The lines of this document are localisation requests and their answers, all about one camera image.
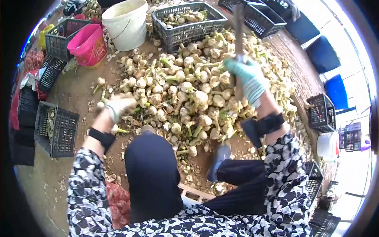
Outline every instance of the white container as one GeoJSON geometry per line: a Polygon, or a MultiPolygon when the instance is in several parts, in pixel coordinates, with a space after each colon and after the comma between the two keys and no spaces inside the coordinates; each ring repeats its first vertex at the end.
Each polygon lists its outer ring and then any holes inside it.
{"type": "Polygon", "coordinates": [[[338,145],[338,132],[323,133],[317,139],[317,155],[323,157],[325,161],[334,162],[337,157],[336,148],[339,148],[338,145]]]}
{"type": "Polygon", "coordinates": [[[109,37],[119,51],[138,48],[146,39],[146,0],[127,0],[108,8],[101,16],[109,37]]]}

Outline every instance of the black and white floral sleeve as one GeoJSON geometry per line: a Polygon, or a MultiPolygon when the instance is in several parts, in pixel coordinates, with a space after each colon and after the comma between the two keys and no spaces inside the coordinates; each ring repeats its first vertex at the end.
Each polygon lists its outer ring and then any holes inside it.
{"type": "Polygon", "coordinates": [[[308,177],[302,167],[297,138],[287,133],[275,145],[268,146],[265,168],[268,176],[267,215],[271,222],[309,234],[308,177]]]}
{"type": "Polygon", "coordinates": [[[113,231],[103,162],[92,151],[78,151],[67,195],[69,236],[106,236],[113,231]]]}

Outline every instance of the light green glove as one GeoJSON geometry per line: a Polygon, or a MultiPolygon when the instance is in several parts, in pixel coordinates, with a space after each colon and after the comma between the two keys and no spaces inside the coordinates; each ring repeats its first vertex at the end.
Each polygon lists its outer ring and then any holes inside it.
{"type": "Polygon", "coordinates": [[[264,77],[260,65],[252,60],[247,60],[244,64],[234,59],[225,60],[224,65],[231,74],[241,78],[243,94],[249,103],[255,108],[259,107],[259,97],[270,88],[270,83],[264,77]]]}
{"type": "Polygon", "coordinates": [[[105,102],[105,108],[109,109],[111,118],[115,124],[119,121],[124,112],[133,113],[137,101],[131,95],[118,94],[105,102]]]}

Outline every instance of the wooden board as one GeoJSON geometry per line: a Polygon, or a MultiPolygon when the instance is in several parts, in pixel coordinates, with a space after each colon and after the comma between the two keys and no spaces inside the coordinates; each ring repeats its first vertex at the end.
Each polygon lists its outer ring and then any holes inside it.
{"type": "Polygon", "coordinates": [[[182,189],[181,195],[183,195],[183,196],[185,196],[187,193],[199,196],[198,199],[197,199],[197,201],[200,202],[200,203],[202,203],[203,199],[209,201],[209,200],[211,200],[211,199],[213,199],[213,198],[216,197],[214,195],[207,194],[207,193],[204,193],[204,192],[202,192],[200,190],[191,188],[190,186],[184,185],[182,183],[179,183],[178,187],[182,189]]]}

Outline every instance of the white glove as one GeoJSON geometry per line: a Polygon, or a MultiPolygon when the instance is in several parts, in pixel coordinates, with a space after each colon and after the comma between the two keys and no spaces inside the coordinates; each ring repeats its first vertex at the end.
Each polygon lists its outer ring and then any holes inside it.
{"type": "Polygon", "coordinates": [[[137,106],[137,101],[131,95],[118,94],[105,102],[113,122],[116,124],[123,113],[133,113],[137,106]]]}

